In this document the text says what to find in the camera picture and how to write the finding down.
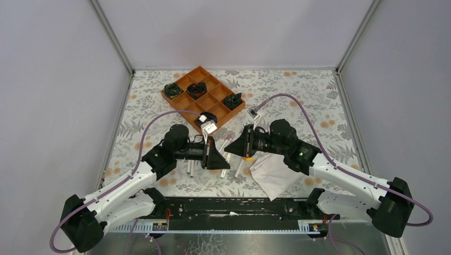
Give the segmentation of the white marker pen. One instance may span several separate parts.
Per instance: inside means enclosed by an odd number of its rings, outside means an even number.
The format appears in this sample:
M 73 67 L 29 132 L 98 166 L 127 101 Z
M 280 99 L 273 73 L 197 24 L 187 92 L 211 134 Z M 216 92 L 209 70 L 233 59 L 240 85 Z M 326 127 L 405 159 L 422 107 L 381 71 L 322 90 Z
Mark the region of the white marker pen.
M 226 137 L 226 139 L 225 139 L 224 143 L 222 144 L 222 146 L 220 147 L 219 151 L 223 151 L 229 142 L 230 142 L 230 140 L 227 140 L 227 137 Z
M 237 168 L 237 170 L 235 172 L 235 178 L 237 178 L 243 172 L 244 164 L 245 164 L 246 161 L 242 162 L 241 160 L 240 160 L 239 166 L 238 166 L 238 168 Z
M 190 175 L 190 172 L 191 172 L 191 161 L 188 160 L 187 161 L 187 174 Z

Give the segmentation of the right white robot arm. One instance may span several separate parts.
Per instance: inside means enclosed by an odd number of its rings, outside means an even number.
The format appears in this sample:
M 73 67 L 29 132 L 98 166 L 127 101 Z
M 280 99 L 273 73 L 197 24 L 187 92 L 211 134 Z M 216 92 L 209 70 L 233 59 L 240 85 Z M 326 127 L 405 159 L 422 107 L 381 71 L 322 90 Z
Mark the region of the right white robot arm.
M 373 177 L 327 158 L 320 148 L 299 139 L 296 130 L 284 119 L 273 121 L 269 131 L 245 125 L 225 151 L 240 157 L 251 157 L 258 151 L 282 155 L 290 172 L 318 177 L 350 192 L 350 195 L 312 192 L 308 198 L 320 211 L 367 220 L 392 237 L 402 237 L 414 208 L 406 181 L 398 177 L 392 181 Z

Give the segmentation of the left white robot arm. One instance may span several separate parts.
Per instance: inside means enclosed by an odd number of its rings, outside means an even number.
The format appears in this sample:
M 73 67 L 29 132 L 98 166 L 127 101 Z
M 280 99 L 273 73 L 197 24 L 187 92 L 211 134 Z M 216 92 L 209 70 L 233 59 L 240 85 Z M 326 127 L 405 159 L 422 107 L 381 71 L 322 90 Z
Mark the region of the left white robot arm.
M 159 144 L 139 157 L 135 168 L 109 185 L 82 198 L 76 194 L 67 198 L 60 219 L 64 234 L 80 253 L 95 247 L 109 230 L 133 218 L 150 215 L 162 202 L 155 189 L 150 194 L 138 192 L 175 169 L 179 160 L 194 160 L 207 170 L 230 168 L 230 164 L 215 146 L 211 133 L 216 124 L 201 125 L 202 141 L 189 141 L 185 125 L 170 127 Z

